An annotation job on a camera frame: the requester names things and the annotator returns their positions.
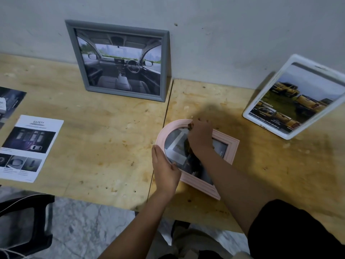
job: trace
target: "paper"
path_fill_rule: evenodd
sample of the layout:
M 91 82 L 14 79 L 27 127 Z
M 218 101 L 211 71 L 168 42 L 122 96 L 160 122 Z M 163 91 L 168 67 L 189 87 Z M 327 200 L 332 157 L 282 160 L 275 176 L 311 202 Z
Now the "paper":
M 24 99 L 26 92 L 0 87 L 0 128 Z
M 0 148 L 0 178 L 33 183 L 63 120 L 21 115 Z

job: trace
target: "human hand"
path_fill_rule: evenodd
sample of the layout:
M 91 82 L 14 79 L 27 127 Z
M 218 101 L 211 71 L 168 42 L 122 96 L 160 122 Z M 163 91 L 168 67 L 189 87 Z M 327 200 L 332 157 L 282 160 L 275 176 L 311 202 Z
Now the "human hand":
M 170 164 L 158 145 L 152 146 L 152 165 L 157 192 L 171 199 L 181 178 L 181 171 L 175 164 Z
M 212 123 L 201 118 L 193 119 L 192 129 L 188 133 L 189 145 L 193 153 L 201 158 L 202 153 L 213 150 L 212 142 Z

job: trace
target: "side mirror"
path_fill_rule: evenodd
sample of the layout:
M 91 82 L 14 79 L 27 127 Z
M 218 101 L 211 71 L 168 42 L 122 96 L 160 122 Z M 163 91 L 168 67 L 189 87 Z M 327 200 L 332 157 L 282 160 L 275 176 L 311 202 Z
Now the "side mirror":
M 97 55 L 89 54 L 89 58 L 92 59 L 92 60 L 97 60 Z
M 153 63 L 151 61 L 144 61 L 145 66 L 152 66 Z

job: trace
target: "tiled floor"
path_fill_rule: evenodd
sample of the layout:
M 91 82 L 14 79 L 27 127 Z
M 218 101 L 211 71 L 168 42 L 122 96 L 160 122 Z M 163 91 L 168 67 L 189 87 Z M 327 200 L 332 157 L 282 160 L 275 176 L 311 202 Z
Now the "tiled floor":
M 0 202 L 29 194 L 28 191 L 2 186 L 0 187 Z M 53 243 L 50 248 L 29 258 L 96 259 L 134 217 L 133 211 L 56 197 L 53 204 Z M 158 228 L 168 244 L 171 244 L 172 224 L 172 221 L 162 219 Z M 209 234 L 231 254 L 239 251 L 249 253 L 247 238 L 244 234 L 194 224 L 190 227 Z M 11 231 L 0 229 L 0 231 L 9 234 L 13 232 L 13 229 Z

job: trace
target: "white wall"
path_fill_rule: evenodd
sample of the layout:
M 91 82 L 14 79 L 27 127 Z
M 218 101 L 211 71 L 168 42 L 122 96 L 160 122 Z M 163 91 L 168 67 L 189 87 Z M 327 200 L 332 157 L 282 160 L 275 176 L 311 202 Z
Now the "white wall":
M 293 53 L 345 72 L 344 7 L 345 0 L 0 0 L 0 52 L 76 62 L 65 19 L 166 29 L 174 78 L 256 88 Z

